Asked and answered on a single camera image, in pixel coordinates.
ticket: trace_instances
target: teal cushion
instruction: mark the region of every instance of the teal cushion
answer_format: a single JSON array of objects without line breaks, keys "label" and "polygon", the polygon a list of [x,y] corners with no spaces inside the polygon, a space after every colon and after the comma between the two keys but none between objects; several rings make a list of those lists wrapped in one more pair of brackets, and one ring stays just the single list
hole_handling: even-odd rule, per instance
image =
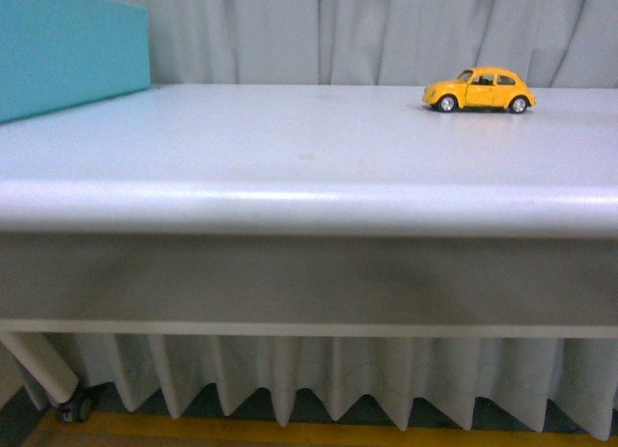
[{"label": "teal cushion", "polygon": [[0,122],[150,86],[146,8],[0,0]]}]

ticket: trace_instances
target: yellow toy car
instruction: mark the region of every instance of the yellow toy car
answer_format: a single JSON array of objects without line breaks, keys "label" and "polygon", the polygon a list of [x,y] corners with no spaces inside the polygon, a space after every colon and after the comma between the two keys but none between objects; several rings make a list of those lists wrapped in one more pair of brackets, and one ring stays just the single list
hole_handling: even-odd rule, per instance
[{"label": "yellow toy car", "polygon": [[455,80],[430,85],[425,89],[423,101],[441,112],[495,107],[513,114],[521,114],[537,103],[516,73],[493,67],[466,69]]}]

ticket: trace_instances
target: pleated fabric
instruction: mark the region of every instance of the pleated fabric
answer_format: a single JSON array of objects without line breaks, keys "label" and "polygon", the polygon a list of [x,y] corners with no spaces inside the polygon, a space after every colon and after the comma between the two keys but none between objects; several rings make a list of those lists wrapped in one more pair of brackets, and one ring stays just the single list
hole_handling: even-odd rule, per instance
[{"label": "pleated fabric", "polygon": [[[322,400],[334,420],[371,395],[400,430],[407,428],[416,398],[467,430],[476,398],[488,398],[537,432],[553,400],[599,439],[608,439],[612,409],[618,408],[616,340],[47,337],[86,385],[113,381],[129,411],[160,388],[174,418],[211,383],[225,415],[258,388],[268,389],[282,426],[303,388]],[[41,394],[33,379],[26,386]]]},{"label": "pleated fabric", "polygon": [[426,85],[477,65],[618,86],[618,0],[119,0],[148,7],[154,83]]}]

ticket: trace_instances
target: white table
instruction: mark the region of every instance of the white table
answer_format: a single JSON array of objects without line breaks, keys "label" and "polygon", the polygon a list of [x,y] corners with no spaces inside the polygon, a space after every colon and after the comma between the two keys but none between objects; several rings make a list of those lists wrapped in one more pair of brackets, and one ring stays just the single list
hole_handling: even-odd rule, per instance
[{"label": "white table", "polygon": [[5,342],[618,338],[618,91],[535,93],[184,85],[2,125]]}]

